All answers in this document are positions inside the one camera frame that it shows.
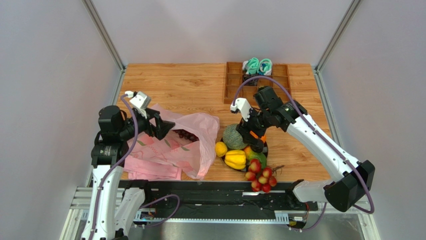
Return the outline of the fake green orange mango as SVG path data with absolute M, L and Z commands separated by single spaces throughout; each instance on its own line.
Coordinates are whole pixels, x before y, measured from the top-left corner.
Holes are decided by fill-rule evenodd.
M 254 152 L 250 146 L 247 146 L 243 149 L 245 155 L 246 155 L 246 165 L 249 166 L 251 163 L 251 160 L 258 159 L 261 168 L 264 169 L 267 167 L 267 156 L 263 152 Z

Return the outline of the fake yellow bell pepper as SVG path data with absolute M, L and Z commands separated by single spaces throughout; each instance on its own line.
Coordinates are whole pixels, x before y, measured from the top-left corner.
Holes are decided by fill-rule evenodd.
M 230 150 L 224 156 L 227 166 L 235 170 L 243 170 L 246 167 L 247 157 L 243 150 Z

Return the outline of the fake green netted melon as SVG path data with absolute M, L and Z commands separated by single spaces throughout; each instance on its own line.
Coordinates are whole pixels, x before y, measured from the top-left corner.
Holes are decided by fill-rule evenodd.
M 237 131 L 237 123 L 228 125 L 222 134 L 222 141 L 231 150 L 242 150 L 247 147 L 247 143 L 244 143 L 243 137 Z

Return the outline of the pink plastic bag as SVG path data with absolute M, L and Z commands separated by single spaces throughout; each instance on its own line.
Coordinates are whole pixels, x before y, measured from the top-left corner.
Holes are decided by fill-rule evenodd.
M 159 104 L 155 104 L 152 108 L 160 112 L 163 120 L 174 122 L 175 127 L 162 140 L 145 133 L 139 134 L 129 156 L 178 167 L 190 178 L 202 180 L 216 158 L 215 144 L 220 129 L 219 118 L 207 113 L 182 115 L 166 110 Z M 181 129 L 195 134 L 199 141 L 192 142 L 179 138 L 173 130 Z

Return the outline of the fake yellow lemon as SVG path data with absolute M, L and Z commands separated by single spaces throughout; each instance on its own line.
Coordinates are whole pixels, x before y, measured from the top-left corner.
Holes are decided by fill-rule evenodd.
M 228 152 L 228 147 L 224 142 L 219 141 L 215 144 L 215 153 L 219 158 L 224 157 L 227 152 Z

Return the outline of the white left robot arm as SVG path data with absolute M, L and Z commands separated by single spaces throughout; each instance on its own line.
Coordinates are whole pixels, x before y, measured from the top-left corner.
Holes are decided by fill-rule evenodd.
M 91 151 L 92 194 L 81 239 L 126 240 L 145 192 L 140 187 L 128 187 L 117 204 L 125 159 L 140 133 L 162 140 L 176 124 L 162 120 L 160 112 L 150 108 L 147 116 L 132 108 L 131 117 L 127 117 L 116 105 L 104 107 L 98 114 L 100 131 Z

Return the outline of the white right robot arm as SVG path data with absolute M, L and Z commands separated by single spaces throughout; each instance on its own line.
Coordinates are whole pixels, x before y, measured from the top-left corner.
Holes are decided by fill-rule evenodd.
M 249 101 L 235 97 L 230 111 L 240 113 L 242 119 L 237 131 L 243 141 L 256 152 L 263 150 L 261 141 L 270 127 L 282 129 L 302 143 L 324 166 L 330 179 L 323 181 L 297 180 L 288 190 L 290 199 L 296 202 L 324 202 L 340 212 L 354 207 L 361 209 L 357 202 L 367 196 L 372 200 L 372 186 L 375 166 L 369 161 L 359 161 L 343 150 L 313 120 L 307 110 L 292 98 L 283 102 L 270 86 L 261 87 L 254 99 L 258 109 Z

